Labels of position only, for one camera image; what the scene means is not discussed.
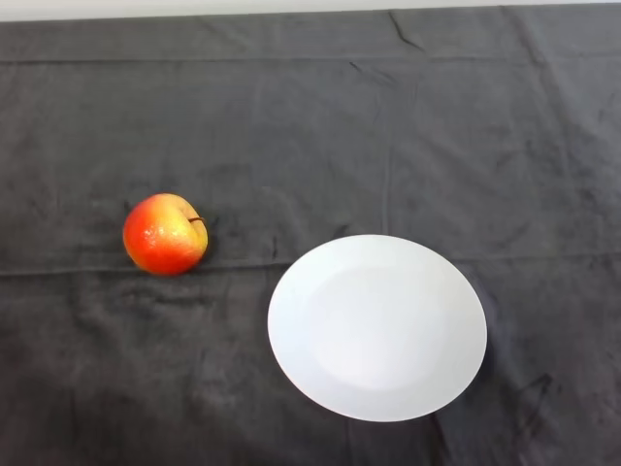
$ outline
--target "white plate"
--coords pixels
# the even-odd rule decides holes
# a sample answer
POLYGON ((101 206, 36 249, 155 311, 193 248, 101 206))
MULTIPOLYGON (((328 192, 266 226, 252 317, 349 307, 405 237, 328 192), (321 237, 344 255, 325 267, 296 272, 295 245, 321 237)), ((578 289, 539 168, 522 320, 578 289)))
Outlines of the white plate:
POLYGON ((284 274, 268 332, 286 376, 341 415, 412 419, 454 400, 485 353, 480 301, 446 259, 389 236, 326 243, 284 274))

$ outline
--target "apple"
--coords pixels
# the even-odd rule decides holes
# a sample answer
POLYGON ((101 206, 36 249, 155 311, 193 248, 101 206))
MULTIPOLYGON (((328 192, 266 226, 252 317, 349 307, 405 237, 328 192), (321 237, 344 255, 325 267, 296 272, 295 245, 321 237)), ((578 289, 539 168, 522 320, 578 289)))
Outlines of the apple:
POLYGON ((205 220, 182 197, 155 194, 125 220, 123 244, 138 267, 155 275, 192 268, 207 249, 205 220))

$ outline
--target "white wall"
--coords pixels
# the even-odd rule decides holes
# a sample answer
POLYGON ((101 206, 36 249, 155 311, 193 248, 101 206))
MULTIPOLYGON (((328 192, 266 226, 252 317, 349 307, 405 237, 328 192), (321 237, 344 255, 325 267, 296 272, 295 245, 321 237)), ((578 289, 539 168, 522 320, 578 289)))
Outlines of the white wall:
POLYGON ((388 10, 499 3, 584 3, 584 0, 0 0, 0 20, 388 10))

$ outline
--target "red apple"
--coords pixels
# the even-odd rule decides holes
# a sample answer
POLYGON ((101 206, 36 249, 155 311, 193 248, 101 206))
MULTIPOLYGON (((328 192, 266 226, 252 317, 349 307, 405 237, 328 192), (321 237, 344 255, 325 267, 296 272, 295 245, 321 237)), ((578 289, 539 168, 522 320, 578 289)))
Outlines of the red apple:
POLYGON ((129 214, 123 243, 132 260, 156 275, 177 275, 192 268, 207 249, 205 221, 182 197, 155 194, 129 214))

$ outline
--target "apple stem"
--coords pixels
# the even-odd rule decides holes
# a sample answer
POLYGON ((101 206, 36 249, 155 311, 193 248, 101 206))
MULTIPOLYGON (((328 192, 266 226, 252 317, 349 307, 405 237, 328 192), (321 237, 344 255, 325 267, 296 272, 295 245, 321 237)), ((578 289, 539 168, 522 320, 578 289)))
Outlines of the apple stem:
POLYGON ((194 218, 189 218, 187 221, 189 221, 191 223, 191 222, 196 221, 196 220, 201 220, 204 225, 207 225, 207 222, 201 216, 196 216, 194 218))

